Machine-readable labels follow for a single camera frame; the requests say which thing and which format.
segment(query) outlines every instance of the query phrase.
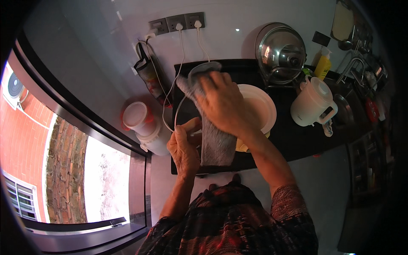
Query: sleeve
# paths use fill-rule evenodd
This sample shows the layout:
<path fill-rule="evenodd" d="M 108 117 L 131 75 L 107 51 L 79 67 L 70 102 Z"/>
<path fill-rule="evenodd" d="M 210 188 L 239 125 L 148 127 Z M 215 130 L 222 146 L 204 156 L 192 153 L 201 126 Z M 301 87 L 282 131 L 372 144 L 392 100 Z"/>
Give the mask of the sleeve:
<path fill-rule="evenodd" d="M 177 221 L 169 217 L 161 218 L 156 225 L 150 229 L 136 255 L 162 254 L 166 247 L 164 235 L 177 224 Z"/>
<path fill-rule="evenodd" d="M 315 226 L 297 185 L 282 186 L 275 191 L 271 216 L 286 246 L 299 249 L 303 254 L 317 254 Z"/>

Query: sink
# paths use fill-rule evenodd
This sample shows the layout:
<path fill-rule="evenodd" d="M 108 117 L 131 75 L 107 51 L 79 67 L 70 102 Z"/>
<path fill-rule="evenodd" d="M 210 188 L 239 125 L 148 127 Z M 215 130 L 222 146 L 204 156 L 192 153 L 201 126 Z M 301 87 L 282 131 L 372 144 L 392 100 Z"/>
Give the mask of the sink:
<path fill-rule="evenodd" d="M 335 94 L 333 101 L 337 104 L 338 112 L 333 117 L 338 126 L 354 123 L 354 115 L 348 101 L 340 94 Z"/>
<path fill-rule="evenodd" d="M 329 86 L 333 101 L 339 108 L 333 117 L 333 124 L 337 128 L 350 128 L 368 122 L 363 104 L 350 83 L 337 84 L 335 80 L 327 78 L 324 82 Z"/>

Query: patterned shirt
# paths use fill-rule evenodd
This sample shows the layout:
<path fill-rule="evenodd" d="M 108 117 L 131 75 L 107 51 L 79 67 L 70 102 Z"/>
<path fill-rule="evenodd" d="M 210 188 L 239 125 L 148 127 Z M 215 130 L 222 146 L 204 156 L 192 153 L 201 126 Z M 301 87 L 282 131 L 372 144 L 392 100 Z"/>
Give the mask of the patterned shirt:
<path fill-rule="evenodd" d="M 137 254 L 317 254 L 317 248 L 296 185 L 276 190 L 269 214 L 248 187 L 230 182 L 201 193 L 181 221 L 160 219 Z"/>

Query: pot lid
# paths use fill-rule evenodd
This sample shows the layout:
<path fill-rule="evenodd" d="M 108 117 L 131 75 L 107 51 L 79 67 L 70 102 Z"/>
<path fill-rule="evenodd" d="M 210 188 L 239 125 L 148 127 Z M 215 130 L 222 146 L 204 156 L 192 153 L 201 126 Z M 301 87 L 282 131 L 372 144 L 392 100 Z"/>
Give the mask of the pot lid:
<path fill-rule="evenodd" d="M 282 23 L 271 23 L 265 26 L 260 35 L 262 38 L 257 58 L 266 79 L 276 84 L 286 84 L 295 79 L 306 61 L 306 51 L 302 38 L 291 27 Z"/>

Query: gray cloth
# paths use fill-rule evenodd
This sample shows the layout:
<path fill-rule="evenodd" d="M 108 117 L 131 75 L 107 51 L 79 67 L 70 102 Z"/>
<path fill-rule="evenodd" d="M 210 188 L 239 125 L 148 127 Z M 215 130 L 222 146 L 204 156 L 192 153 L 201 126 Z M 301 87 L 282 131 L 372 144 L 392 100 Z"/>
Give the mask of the gray cloth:
<path fill-rule="evenodd" d="M 197 110 L 202 117 L 202 166 L 230 166 L 235 155 L 235 146 L 237 138 L 217 129 L 211 121 L 207 119 L 204 112 L 198 106 L 195 94 L 199 93 L 205 96 L 197 75 L 206 75 L 210 71 L 220 71 L 221 64 L 218 62 L 207 62 L 193 68 L 188 74 L 188 79 L 179 76 L 176 80 L 177 86 L 184 92 L 187 98 L 194 102 Z"/>

